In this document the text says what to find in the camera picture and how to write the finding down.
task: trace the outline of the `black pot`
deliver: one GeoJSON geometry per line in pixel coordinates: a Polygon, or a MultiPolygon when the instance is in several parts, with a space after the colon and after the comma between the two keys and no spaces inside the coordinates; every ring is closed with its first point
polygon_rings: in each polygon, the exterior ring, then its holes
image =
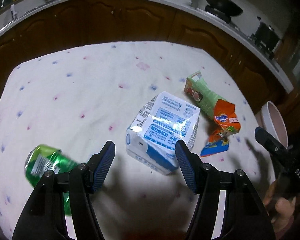
{"type": "Polygon", "coordinates": [[[262,41],[266,45],[268,50],[273,50],[280,40],[279,36],[274,32],[274,29],[261,21],[256,31],[255,37],[258,40],[262,41]]]}
{"type": "Polygon", "coordinates": [[[231,0],[206,0],[211,8],[223,12],[227,16],[238,16],[243,10],[231,0]]]}

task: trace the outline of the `frying pan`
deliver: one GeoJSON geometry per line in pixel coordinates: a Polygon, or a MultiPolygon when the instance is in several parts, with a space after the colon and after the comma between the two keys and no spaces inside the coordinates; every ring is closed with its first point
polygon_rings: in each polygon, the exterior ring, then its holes
{"type": "Polygon", "coordinates": [[[206,0],[207,3],[214,9],[223,12],[227,16],[238,16],[243,10],[231,0],[206,0]]]}

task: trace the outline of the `milk carton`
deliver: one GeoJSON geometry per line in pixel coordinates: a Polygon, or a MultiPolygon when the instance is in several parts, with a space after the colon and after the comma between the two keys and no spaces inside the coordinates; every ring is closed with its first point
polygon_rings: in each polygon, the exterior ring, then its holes
{"type": "Polygon", "coordinates": [[[178,140],[194,146],[200,108],[163,91],[146,103],[127,128],[127,153],[151,169],[167,175],[179,168],[178,140]]]}

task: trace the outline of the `human hand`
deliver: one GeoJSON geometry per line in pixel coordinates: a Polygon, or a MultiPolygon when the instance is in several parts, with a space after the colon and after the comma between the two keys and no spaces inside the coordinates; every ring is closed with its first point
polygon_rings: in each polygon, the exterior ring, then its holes
{"type": "MultiPolygon", "coordinates": [[[[262,201],[266,208],[274,196],[276,185],[277,185],[277,180],[275,180],[269,186],[266,192],[266,196],[262,201]]],[[[275,209],[278,212],[278,216],[274,217],[271,220],[275,233],[280,232],[288,225],[289,220],[293,215],[295,205],[296,205],[296,197],[294,197],[291,201],[283,197],[278,199],[277,203],[275,204],[275,209]]]]}

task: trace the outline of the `cabinet door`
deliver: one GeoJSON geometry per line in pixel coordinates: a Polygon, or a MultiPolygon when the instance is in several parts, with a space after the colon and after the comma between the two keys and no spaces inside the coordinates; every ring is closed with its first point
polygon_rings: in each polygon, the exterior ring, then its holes
{"type": "Polygon", "coordinates": [[[55,21],[54,42],[58,50],[86,44],[86,23],[83,0],[70,0],[52,7],[55,21]]]}
{"type": "Polygon", "coordinates": [[[11,71],[23,61],[23,51],[17,43],[14,28],[0,37],[0,97],[11,71]]]}
{"type": "Polygon", "coordinates": [[[282,114],[287,133],[289,135],[297,132],[300,128],[300,100],[296,98],[295,101],[298,102],[296,104],[293,104],[292,108],[290,108],[290,110],[286,113],[282,111],[282,107],[278,107],[280,113],[282,114]]]}
{"type": "Polygon", "coordinates": [[[119,0],[84,0],[87,44],[122,40],[118,28],[119,0]]]}
{"type": "Polygon", "coordinates": [[[124,41],[167,41],[176,9],[144,0],[120,0],[124,41]]]}
{"type": "Polygon", "coordinates": [[[23,61],[50,54],[58,50],[55,44],[53,8],[38,12],[16,25],[16,33],[25,54],[23,61]]]}
{"type": "Polygon", "coordinates": [[[242,49],[242,45],[224,31],[182,11],[176,14],[168,40],[204,49],[226,70],[242,49]]]}
{"type": "Polygon", "coordinates": [[[257,113],[268,100],[278,104],[286,96],[275,76],[247,49],[244,49],[233,63],[229,74],[254,113],[257,113]]]}

